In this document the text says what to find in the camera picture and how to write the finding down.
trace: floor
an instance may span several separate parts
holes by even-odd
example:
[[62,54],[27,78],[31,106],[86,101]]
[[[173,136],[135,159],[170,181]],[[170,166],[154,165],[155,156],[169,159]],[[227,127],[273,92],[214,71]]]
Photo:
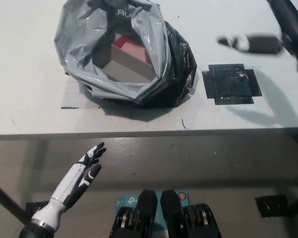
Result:
[[[298,238],[295,219],[263,219],[255,197],[298,195],[298,145],[284,135],[0,141],[0,186],[22,206],[49,199],[67,170],[104,141],[98,178],[62,217],[57,238],[106,238],[116,200],[144,188],[185,189],[207,203],[223,238]],[[0,206],[0,238],[18,220]]]

